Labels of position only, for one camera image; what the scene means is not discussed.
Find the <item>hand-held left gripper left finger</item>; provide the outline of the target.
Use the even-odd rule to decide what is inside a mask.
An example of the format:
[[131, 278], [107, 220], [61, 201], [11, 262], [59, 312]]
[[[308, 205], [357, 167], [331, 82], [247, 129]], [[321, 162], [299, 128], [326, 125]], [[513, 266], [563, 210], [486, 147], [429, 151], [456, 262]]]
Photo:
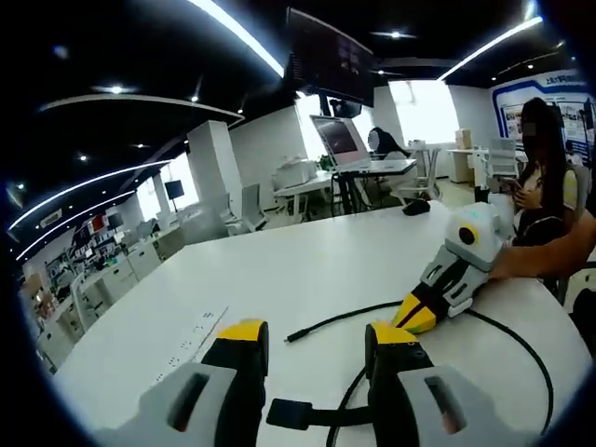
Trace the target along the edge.
[[130, 420], [94, 439], [99, 446], [254, 446], [268, 357], [267, 322], [242, 320], [219, 332], [199, 363], [181, 365], [143, 393]]

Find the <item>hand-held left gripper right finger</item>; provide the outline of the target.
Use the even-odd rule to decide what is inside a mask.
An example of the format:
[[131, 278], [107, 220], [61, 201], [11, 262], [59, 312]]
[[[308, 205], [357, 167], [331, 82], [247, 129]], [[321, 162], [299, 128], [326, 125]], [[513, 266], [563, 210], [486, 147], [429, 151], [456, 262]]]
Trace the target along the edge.
[[516, 446], [491, 398], [417, 338], [378, 321], [365, 332], [368, 408], [378, 446]]

